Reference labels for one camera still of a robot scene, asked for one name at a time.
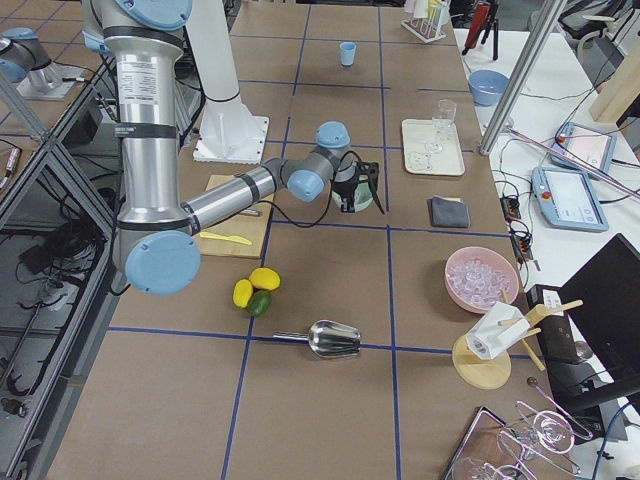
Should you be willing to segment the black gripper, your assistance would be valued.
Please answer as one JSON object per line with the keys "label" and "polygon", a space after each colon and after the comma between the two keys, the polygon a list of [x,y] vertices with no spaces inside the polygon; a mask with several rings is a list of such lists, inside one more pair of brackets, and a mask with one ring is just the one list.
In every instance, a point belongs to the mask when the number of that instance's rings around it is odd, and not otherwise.
{"label": "black gripper", "polygon": [[337,192],[341,198],[340,211],[342,213],[355,212],[354,192],[360,185],[371,192],[371,197],[382,215],[386,214],[378,194],[378,162],[364,162],[361,160],[341,160],[336,177],[332,184],[332,192]]}

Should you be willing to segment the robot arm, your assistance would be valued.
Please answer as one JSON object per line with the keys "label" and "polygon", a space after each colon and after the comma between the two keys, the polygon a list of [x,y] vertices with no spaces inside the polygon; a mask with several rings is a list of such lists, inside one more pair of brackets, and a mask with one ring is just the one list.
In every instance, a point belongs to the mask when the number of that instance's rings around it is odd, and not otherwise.
{"label": "robot arm", "polygon": [[[113,260],[136,289],[171,295],[196,276],[195,235],[280,189],[313,201],[325,188],[355,209],[356,190],[378,187],[379,166],[352,149],[346,126],[322,124],[301,160],[264,159],[268,121],[240,96],[223,5],[218,1],[86,1],[85,43],[116,62],[125,203]],[[180,141],[175,65],[193,52],[205,99],[203,159],[246,162],[250,170],[188,201],[179,198]]]}

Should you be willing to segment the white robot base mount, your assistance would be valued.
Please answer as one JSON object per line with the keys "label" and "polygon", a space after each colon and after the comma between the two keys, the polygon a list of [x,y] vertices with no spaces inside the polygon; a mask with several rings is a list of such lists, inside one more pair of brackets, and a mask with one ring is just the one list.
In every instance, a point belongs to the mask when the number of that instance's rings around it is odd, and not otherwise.
{"label": "white robot base mount", "polygon": [[223,3],[193,1],[186,29],[205,96],[194,159],[258,164],[269,119],[253,115],[241,98]]}

